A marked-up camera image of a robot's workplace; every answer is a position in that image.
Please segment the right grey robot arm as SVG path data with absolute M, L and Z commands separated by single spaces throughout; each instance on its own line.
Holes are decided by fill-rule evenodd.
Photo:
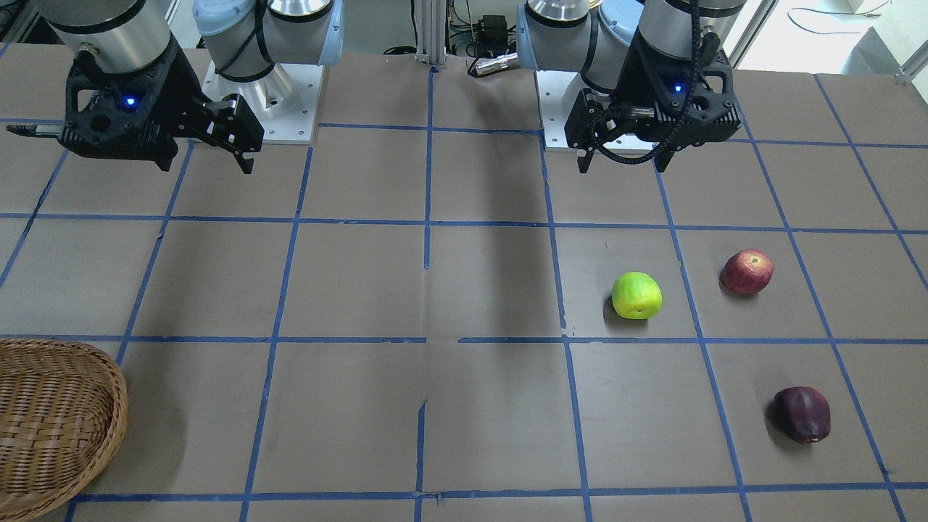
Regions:
M 196 1 L 196 29 L 225 84 L 215 98 L 152 1 L 37 1 L 36 9 L 72 50 L 65 117 L 7 132 L 165 172 L 177 138 L 194 138 L 230 153 L 249 174 L 265 120 L 297 99 L 284 65 L 335 64 L 344 46 L 339 1 Z

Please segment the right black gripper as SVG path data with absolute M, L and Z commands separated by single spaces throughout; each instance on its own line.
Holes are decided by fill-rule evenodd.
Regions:
M 207 101 L 175 36 L 145 68 L 105 73 L 80 50 L 67 74 L 64 125 L 14 123 L 7 132 L 52 138 L 82 157 L 152 161 L 171 168 L 175 138 L 196 138 L 233 155 L 245 175 L 261 151 L 265 129 L 241 94 Z

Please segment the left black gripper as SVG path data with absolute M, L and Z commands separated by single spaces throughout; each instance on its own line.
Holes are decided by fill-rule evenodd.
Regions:
M 636 32 L 613 90 L 613 103 L 590 88 L 580 89 L 564 125 L 580 173 L 589 172 L 595 151 L 618 138 L 616 126 L 656 145 L 646 155 L 614 155 L 613 161 L 638 165 L 654 159 L 661 172 L 686 146 L 724 142 L 740 129 L 732 66 L 717 33 L 709 30 L 706 37 L 707 42 L 697 46 L 698 62 L 693 62 L 654 49 Z

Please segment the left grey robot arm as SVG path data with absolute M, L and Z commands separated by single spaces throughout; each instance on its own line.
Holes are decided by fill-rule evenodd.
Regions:
M 565 144 L 587 172 L 596 153 L 666 171 L 688 146 L 720 143 L 742 125 L 722 44 L 742 1 L 527 1 L 521 68 L 576 73 Z

